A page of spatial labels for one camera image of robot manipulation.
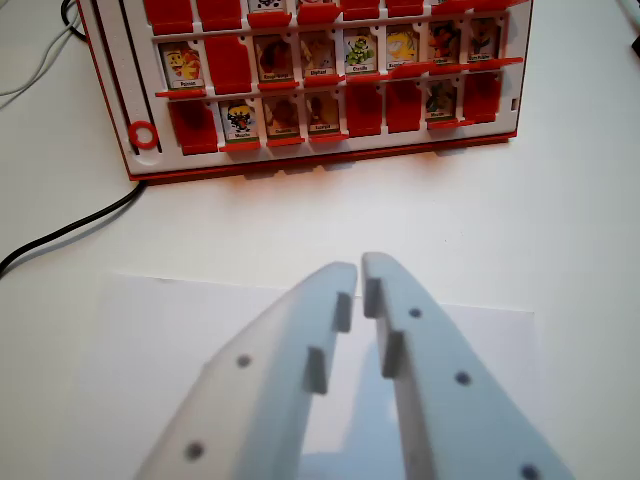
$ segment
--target white plastic frame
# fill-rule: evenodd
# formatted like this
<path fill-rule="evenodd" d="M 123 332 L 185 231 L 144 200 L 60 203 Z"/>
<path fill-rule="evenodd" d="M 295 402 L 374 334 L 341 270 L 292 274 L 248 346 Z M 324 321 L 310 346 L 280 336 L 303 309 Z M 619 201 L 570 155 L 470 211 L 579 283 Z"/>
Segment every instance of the white plastic frame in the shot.
<path fill-rule="evenodd" d="M 455 19 L 461 21 L 461 42 L 460 42 L 460 62 L 466 63 L 468 38 L 470 34 L 469 21 L 475 17 L 496 17 L 501 26 L 500 41 L 500 58 L 504 57 L 526 57 L 527 44 L 529 36 L 529 24 L 532 9 L 531 0 L 506 11 L 499 12 L 481 12 L 467 11 L 464 14 L 447 15 L 447 16 L 431 16 L 432 0 L 425 0 L 424 14 L 412 17 L 389 18 L 388 11 L 384 5 L 384 1 L 380 2 L 380 17 L 375 20 L 362 21 L 344 21 L 342 14 L 338 19 L 330 25 L 302 25 L 299 26 L 296 20 L 296 0 L 287 0 L 287 10 L 293 13 L 293 18 L 288 27 L 284 28 L 267 28 L 252 29 L 246 18 L 248 11 L 247 0 L 240 0 L 243 11 L 242 28 L 236 30 L 221 30 L 203 32 L 202 24 L 198 16 L 198 9 L 195 0 L 191 0 L 191 8 L 193 12 L 194 22 L 193 33 L 161 35 L 153 34 L 152 27 L 147 21 L 146 12 L 142 0 L 123 0 L 121 5 L 113 0 L 80 0 L 83 11 L 85 26 L 92 41 L 96 67 L 98 69 L 101 82 L 108 101 L 114 128 L 118 136 L 118 140 L 122 146 L 127 168 L 132 175 L 146 175 L 160 172 L 180 171 L 188 169 L 200 169 L 207 167 L 217 167 L 224 165 L 236 165 L 241 163 L 267 162 L 270 160 L 282 160 L 296 157 L 308 157 L 313 155 L 338 154 L 344 152 L 353 152 L 358 150 L 370 150 L 377 148 L 417 145 L 433 142 L 452 141 L 469 139 L 474 137 L 483 137 L 489 135 L 512 133 L 517 128 L 518 110 L 520 107 L 520 96 L 522 90 L 522 82 L 524 76 L 524 63 L 518 63 L 502 67 L 496 70 L 497 74 L 502 76 L 502 93 L 500 99 L 500 107 L 495 122 L 480 123 L 459 128 L 427 130 L 426 119 L 423 115 L 421 128 L 418 131 L 400 132 L 389 134 L 386 127 L 385 105 L 384 105 L 384 82 L 380 83 L 379 93 L 383 96 L 383 121 L 382 132 L 380 135 L 348 138 L 341 142 L 335 143 L 312 143 L 309 142 L 307 132 L 306 107 L 304 105 L 304 96 L 312 91 L 337 90 L 338 103 L 340 107 L 340 125 L 341 131 L 347 134 L 346 128 L 346 108 L 344 101 L 344 87 L 346 82 L 342 81 L 337 86 L 305 88 L 303 85 L 301 59 L 299 54 L 298 32 L 326 30 L 335 41 L 336 48 L 336 73 L 344 75 L 344 46 L 343 46 L 343 30 L 357 27 L 370 27 L 373 35 L 378 37 L 378 67 L 381 74 L 386 74 L 386 26 L 394 24 L 413 24 L 414 29 L 420 34 L 419 60 L 426 61 L 427 55 L 427 37 L 428 23 L 430 21 L 439 21 L 441 19 Z M 94 9 L 94 4 L 98 7 L 99 12 Z M 128 25 L 131 33 L 131 39 L 135 48 L 134 54 L 131 51 L 125 21 L 123 20 L 122 10 L 126 13 Z M 105 49 L 105 42 L 101 36 L 101 29 L 104 31 L 104 39 L 106 47 L 110 52 L 113 72 L 117 78 L 112 75 L 109 65 L 108 55 Z M 253 36 L 267 34 L 282 34 L 283 38 L 292 44 L 293 67 L 295 80 L 300 85 L 295 89 L 283 91 L 261 92 L 258 89 L 258 74 L 255 61 L 255 50 L 253 46 Z M 262 148 L 258 150 L 246 152 L 216 152 L 198 155 L 183 155 L 182 149 L 178 144 L 174 133 L 173 125 L 169 116 L 168 102 L 173 101 L 167 98 L 156 97 L 156 92 L 166 90 L 166 80 L 160 61 L 158 52 L 158 43 L 175 42 L 184 40 L 202 40 L 208 36 L 216 35 L 236 35 L 244 37 L 243 43 L 249 50 L 249 59 L 252 70 L 252 91 L 250 93 L 234 94 L 234 95 L 217 95 L 211 76 L 209 74 L 209 66 L 204 48 L 204 42 L 198 41 L 197 50 L 202 60 L 202 73 L 205 81 L 207 97 L 204 99 L 209 102 L 209 108 L 214 114 L 214 124 L 218 134 L 218 148 L 225 145 L 225 135 L 222 129 L 220 119 L 220 109 L 218 103 L 222 100 L 234 98 L 250 98 L 255 101 L 256 117 L 258 118 L 258 130 L 260 143 Z M 142 83 L 138 78 L 135 61 L 140 68 Z M 464 80 L 467 75 L 477 72 L 463 71 L 456 75 L 439 76 L 439 78 L 454 77 L 460 78 L 461 86 L 464 86 Z M 421 78 L 414 79 L 420 83 L 423 91 L 423 100 L 425 99 L 425 82 L 429 80 L 429 74 L 423 74 Z M 138 150 L 132 146 L 129 140 L 129 133 L 125 120 L 125 112 L 118 98 L 118 87 L 122 93 L 126 114 L 129 122 L 147 121 L 155 125 L 158 132 L 159 144 L 158 148 L 150 150 Z M 148 100 L 148 108 L 142 94 L 142 88 L 146 93 Z M 298 145 L 267 147 L 266 129 L 264 127 L 264 114 L 262 111 L 262 97 L 273 95 L 290 95 L 297 94 L 298 114 L 300 119 L 300 133 L 305 140 L 304 143 Z M 458 119 L 463 120 L 462 115 L 462 95 L 463 88 L 458 88 L 458 102 L 456 113 Z"/>

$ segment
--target guess who game board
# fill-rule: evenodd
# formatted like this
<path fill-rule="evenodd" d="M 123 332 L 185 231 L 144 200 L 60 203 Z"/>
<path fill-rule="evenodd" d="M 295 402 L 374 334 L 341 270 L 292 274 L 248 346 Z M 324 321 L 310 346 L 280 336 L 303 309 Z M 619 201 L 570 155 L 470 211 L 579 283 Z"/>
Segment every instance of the guess who game board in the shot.
<path fill-rule="evenodd" d="M 505 141 L 532 0 L 80 0 L 132 179 Z"/>

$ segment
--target gripper screw hole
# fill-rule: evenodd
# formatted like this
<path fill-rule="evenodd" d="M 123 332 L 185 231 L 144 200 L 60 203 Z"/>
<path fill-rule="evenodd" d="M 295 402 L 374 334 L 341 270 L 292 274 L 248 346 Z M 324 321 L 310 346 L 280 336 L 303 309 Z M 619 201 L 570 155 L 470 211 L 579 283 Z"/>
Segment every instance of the gripper screw hole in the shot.
<path fill-rule="evenodd" d="M 460 385 L 467 386 L 471 383 L 471 377 L 467 372 L 458 372 L 456 373 L 456 382 L 458 382 Z"/>
<path fill-rule="evenodd" d="M 240 368 L 246 368 L 251 363 L 251 357 L 249 355 L 240 355 L 236 361 Z"/>
<path fill-rule="evenodd" d="M 204 446 L 200 442 L 191 442 L 184 450 L 184 456 L 190 462 L 195 462 L 204 454 Z"/>
<path fill-rule="evenodd" d="M 540 480 L 542 477 L 540 476 L 540 472 L 534 465 L 524 465 L 520 469 L 520 474 L 522 478 L 526 480 Z"/>

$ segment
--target red slot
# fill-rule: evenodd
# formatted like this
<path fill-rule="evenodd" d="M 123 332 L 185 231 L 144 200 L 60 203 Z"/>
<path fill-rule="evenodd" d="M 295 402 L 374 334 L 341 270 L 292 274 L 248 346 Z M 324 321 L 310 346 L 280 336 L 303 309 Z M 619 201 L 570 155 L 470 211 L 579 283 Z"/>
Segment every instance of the red slot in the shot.
<path fill-rule="evenodd" d="M 193 32 L 189 0 L 144 0 L 144 8 L 155 35 Z"/>
<path fill-rule="evenodd" d="M 349 138 L 346 133 L 327 133 L 325 135 L 310 135 L 309 141 L 311 143 L 334 143 L 342 142 Z"/>
<path fill-rule="evenodd" d="M 422 15 L 424 6 L 422 0 L 387 0 L 390 17 L 405 17 Z"/>
<path fill-rule="evenodd" d="M 467 75 L 462 108 L 464 117 L 475 123 L 495 121 L 501 89 L 502 82 L 496 73 Z"/>
<path fill-rule="evenodd" d="M 420 130 L 422 92 L 412 80 L 387 83 L 389 133 Z"/>
<path fill-rule="evenodd" d="M 340 6 L 345 20 L 365 20 L 380 16 L 379 0 L 342 0 Z"/>
<path fill-rule="evenodd" d="M 206 97 L 207 91 L 204 88 L 194 88 L 192 90 L 167 90 L 166 92 L 156 92 L 156 97 L 165 97 L 171 100 L 183 100 L 185 98 Z"/>
<path fill-rule="evenodd" d="M 496 10 L 506 10 L 514 5 L 528 2 L 529 0 L 476 0 L 474 10 L 476 12 L 491 12 Z"/>
<path fill-rule="evenodd" d="M 347 128 L 350 137 L 380 135 L 382 96 L 375 85 L 347 85 Z"/>
<path fill-rule="evenodd" d="M 524 58 L 494 58 L 493 60 L 483 60 L 480 62 L 473 62 L 469 65 L 465 65 L 465 70 L 470 72 L 477 72 L 479 70 L 497 70 L 506 65 L 513 65 L 514 63 L 522 63 Z"/>
<path fill-rule="evenodd" d="M 433 62 L 415 62 L 399 65 L 391 70 L 391 78 L 414 78 L 419 77 L 429 69 L 433 68 Z"/>
<path fill-rule="evenodd" d="M 356 75 L 347 75 L 348 84 L 360 84 L 360 83 L 375 83 L 380 80 L 386 80 L 389 75 L 382 75 L 380 72 L 376 73 L 359 73 Z"/>
<path fill-rule="evenodd" d="M 208 37 L 204 41 L 211 80 L 218 95 L 251 91 L 249 51 L 234 35 Z"/>
<path fill-rule="evenodd" d="M 427 130 L 444 130 L 447 128 L 458 128 L 458 127 L 467 127 L 469 125 L 473 125 L 473 120 L 449 120 L 444 122 L 427 122 Z"/>
<path fill-rule="evenodd" d="M 291 22 L 292 15 L 285 12 L 250 13 L 247 20 L 251 28 L 286 27 Z"/>
<path fill-rule="evenodd" d="M 242 27 L 240 0 L 197 0 L 203 30 L 232 30 Z"/>
<path fill-rule="evenodd" d="M 185 155 L 218 151 L 213 114 L 202 100 L 169 103 L 169 114 Z"/>
<path fill-rule="evenodd" d="M 298 25 L 333 23 L 341 11 L 335 3 L 303 3 L 298 10 Z"/>
<path fill-rule="evenodd" d="M 317 75 L 314 77 L 307 77 L 304 79 L 305 87 L 326 87 L 328 85 L 337 85 L 344 80 L 344 75 Z"/>
<path fill-rule="evenodd" d="M 267 140 L 267 147 L 284 147 L 285 145 L 297 145 L 303 143 L 302 137 L 288 137 L 288 138 L 272 138 Z"/>
<path fill-rule="evenodd" d="M 221 152 L 246 152 L 249 150 L 259 150 L 260 142 L 255 140 L 253 142 L 238 142 L 227 143 L 225 146 L 220 147 Z"/>
<path fill-rule="evenodd" d="M 431 15 L 452 15 L 455 13 L 464 13 L 475 7 L 477 0 L 447 0 L 440 5 L 431 7 Z"/>
<path fill-rule="evenodd" d="M 300 82 L 291 80 L 290 82 L 272 82 L 272 83 L 259 83 L 258 88 L 261 92 L 270 92 L 273 90 L 285 90 L 289 88 L 296 88 L 300 85 Z"/>

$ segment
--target white paper sheet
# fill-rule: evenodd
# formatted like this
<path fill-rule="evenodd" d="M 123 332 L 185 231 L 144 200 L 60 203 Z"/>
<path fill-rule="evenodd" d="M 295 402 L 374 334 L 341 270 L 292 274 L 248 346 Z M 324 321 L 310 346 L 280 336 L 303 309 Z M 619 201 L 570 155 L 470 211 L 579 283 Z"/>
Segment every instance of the white paper sheet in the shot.
<path fill-rule="evenodd" d="M 133 478 L 201 366 L 281 293 L 110 276 L 51 478 Z M 515 403 L 539 424 L 533 314 L 445 309 Z M 338 337 L 329 394 L 313 400 L 299 479 L 403 478 L 393 385 L 380 376 L 374 321 L 364 318 L 358 300 L 352 331 Z"/>

